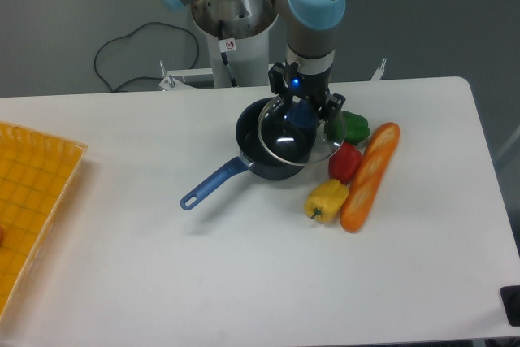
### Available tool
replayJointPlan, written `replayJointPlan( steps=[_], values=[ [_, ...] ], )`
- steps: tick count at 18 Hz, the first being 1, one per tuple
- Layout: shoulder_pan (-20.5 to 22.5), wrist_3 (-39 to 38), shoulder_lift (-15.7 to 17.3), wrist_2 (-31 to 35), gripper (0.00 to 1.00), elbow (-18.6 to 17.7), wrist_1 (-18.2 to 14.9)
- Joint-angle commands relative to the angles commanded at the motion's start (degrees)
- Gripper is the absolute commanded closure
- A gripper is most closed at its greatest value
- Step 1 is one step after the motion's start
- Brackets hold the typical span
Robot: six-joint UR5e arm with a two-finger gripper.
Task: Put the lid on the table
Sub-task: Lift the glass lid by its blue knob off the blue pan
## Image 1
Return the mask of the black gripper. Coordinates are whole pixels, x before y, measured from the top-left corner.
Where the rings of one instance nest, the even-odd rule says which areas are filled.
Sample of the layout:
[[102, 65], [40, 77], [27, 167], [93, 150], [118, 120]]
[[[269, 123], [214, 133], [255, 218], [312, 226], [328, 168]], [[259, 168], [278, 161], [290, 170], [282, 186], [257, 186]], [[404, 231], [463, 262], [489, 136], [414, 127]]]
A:
[[320, 108], [318, 119], [324, 122], [333, 121], [342, 111], [345, 96], [328, 92], [328, 83], [332, 69], [309, 74], [301, 72], [303, 66], [296, 62], [276, 62], [268, 71], [271, 92], [283, 103], [293, 102], [293, 97], [307, 101], [313, 108]]

